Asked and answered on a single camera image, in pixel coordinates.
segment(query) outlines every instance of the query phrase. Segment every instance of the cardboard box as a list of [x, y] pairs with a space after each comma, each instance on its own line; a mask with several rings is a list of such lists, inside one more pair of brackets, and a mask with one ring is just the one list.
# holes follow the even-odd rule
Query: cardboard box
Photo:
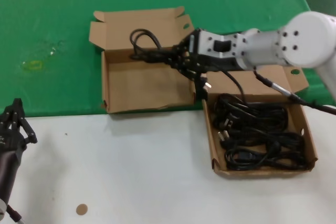
[[[194, 86], [187, 78], [165, 64], [133, 61], [130, 34], [138, 28], [154, 33], [162, 47], [178, 44], [194, 30], [184, 7], [94, 12], [98, 22], [91, 22], [90, 42], [104, 49], [102, 53], [102, 98], [108, 113], [162, 109], [192, 105]], [[138, 45], [155, 48], [143, 36]]]
[[[258, 73], [270, 79], [271, 81], [279, 84], [290, 91], [300, 91], [308, 86], [307, 80], [300, 70], [299, 74], [292, 74], [294, 68], [283, 68], [281, 66], [268, 66], [261, 68]], [[248, 102], [285, 102], [287, 98], [279, 92], [263, 85], [258, 81], [253, 72], [231, 72], [231, 74], [241, 84]], [[207, 74], [208, 82], [212, 88], [208, 90], [208, 101], [203, 101], [203, 109], [205, 113], [205, 120], [208, 132], [209, 148], [212, 159], [212, 169], [217, 174], [225, 175], [244, 175], [244, 176], [261, 176], [261, 175], [293, 175], [311, 171], [317, 161], [317, 155], [311, 132], [309, 129], [307, 118], [304, 114], [303, 108], [297, 104], [287, 106], [288, 109], [288, 130], [303, 133], [305, 139], [305, 156], [308, 161], [307, 171], [291, 171], [291, 170], [278, 170], [271, 167], [262, 167], [259, 170], [249, 171], [235, 171], [226, 168], [224, 159], [225, 150], [222, 149], [218, 139], [218, 130], [212, 126], [211, 109], [218, 97], [222, 93], [231, 93], [240, 97], [240, 93], [235, 84], [229, 80], [221, 72], [209, 72]], [[265, 151], [263, 146], [256, 151]]]

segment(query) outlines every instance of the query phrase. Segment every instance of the robotic arm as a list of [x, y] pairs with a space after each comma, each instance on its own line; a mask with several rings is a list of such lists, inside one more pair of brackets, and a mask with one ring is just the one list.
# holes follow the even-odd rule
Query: robotic arm
[[[136, 43], [142, 35], [151, 37], [158, 50], [139, 47]], [[197, 29], [169, 52], [148, 30], [135, 30], [130, 40], [132, 59], [163, 62], [201, 85], [206, 82], [201, 74], [208, 71], [253, 70], [262, 65], [313, 68], [336, 100], [336, 17], [305, 12], [286, 26], [266, 32], [254, 28], [219, 35]], [[273, 88], [286, 95], [281, 87]]]
[[191, 41], [189, 51], [228, 70], [253, 70], [261, 65], [313, 68], [336, 100], [335, 17], [305, 12], [279, 30], [250, 29], [231, 35], [200, 30]]
[[[21, 127], [27, 134], [26, 138], [20, 133]], [[29, 143], [37, 143], [36, 135], [25, 119], [22, 100], [17, 98], [0, 115], [0, 220], [8, 212], [15, 222], [23, 223], [8, 201], [23, 151]]]

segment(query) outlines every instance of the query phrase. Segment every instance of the cardboard box flap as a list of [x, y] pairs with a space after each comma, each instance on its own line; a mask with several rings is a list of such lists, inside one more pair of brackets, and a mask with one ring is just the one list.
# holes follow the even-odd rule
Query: cardboard box flap
[[[292, 74], [292, 68], [282, 66], [265, 66], [258, 69], [263, 77], [273, 81], [289, 91], [300, 91], [308, 87], [308, 82], [300, 69], [299, 74]], [[245, 94], [281, 95], [278, 91], [269, 88], [258, 81], [252, 71], [230, 72], [237, 79]], [[237, 86], [222, 72], [208, 72], [208, 83], [212, 86], [209, 93], [240, 94]]]
[[106, 48], [107, 24], [102, 22], [91, 22], [89, 41], [96, 46]]
[[[130, 14], [123, 17], [120, 16], [120, 13], [123, 12], [119, 12], [117, 15], [110, 13], [109, 18], [104, 16], [106, 13], [95, 12], [97, 18], [109, 21], [105, 23], [91, 22], [89, 40], [104, 50], [130, 49], [133, 48], [130, 43], [131, 32], [143, 28], [155, 34], [162, 47], [171, 47], [178, 44], [194, 30], [189, 15], [179, 16], [183, 10], [184, 8], [179, 7], [176, 9], [131, 11]], [[142, 13], [152, 12], [155, 18], [142, 15]], [[155, 48], [154, 42], [147, 36], [141, 37], [138, 40], [138, 45], [143, 48]]]
[[144, 19], [163, 19], [177, 18], [184, 13], [184, 7], [164, 8], [152, 10], [126, 10], [121, 12], [101, 12], [95, 11], [93, 15], [101, 22], [115, 22], [117, 20], [144, 20]]

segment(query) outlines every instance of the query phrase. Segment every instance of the cable bundle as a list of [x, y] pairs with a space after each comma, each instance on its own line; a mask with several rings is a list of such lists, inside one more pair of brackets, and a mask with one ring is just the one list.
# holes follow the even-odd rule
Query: cable bundle
[[[278, 169], [307, 169], [304, 139], [285, 132], [288, 113], [279, 103], [247, 103], [231, 94], [221, 94], [213, 108], [213, 126], [220, 134], [224, 158], [231, 170], [252, 170], [262, 166]], [[247, 147], [265, 146], [266, 152]]]

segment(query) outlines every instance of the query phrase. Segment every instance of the stain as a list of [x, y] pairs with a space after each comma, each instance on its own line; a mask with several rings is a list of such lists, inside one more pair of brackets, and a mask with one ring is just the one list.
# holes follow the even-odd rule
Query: stain
[[41, 60], [24, 61], [22, 67], [24, 70], [41, 70], [43, 62]]
[[76, 213], [78, 215], [84, 215], [88, 212], [88, 206], [85, 204], [80, 204], [77, 208], [76, 208]]
[[33, 50], [27, 50], [26, 56], [23, 58], [21, 68], [25, 71], [39, 71], [47, 68], [48, 64], [52, 64], [55, 56], [61, 56], [65, 52], [65, 41], [58, 40], [51, 42], [41, 40], [34, 45]]

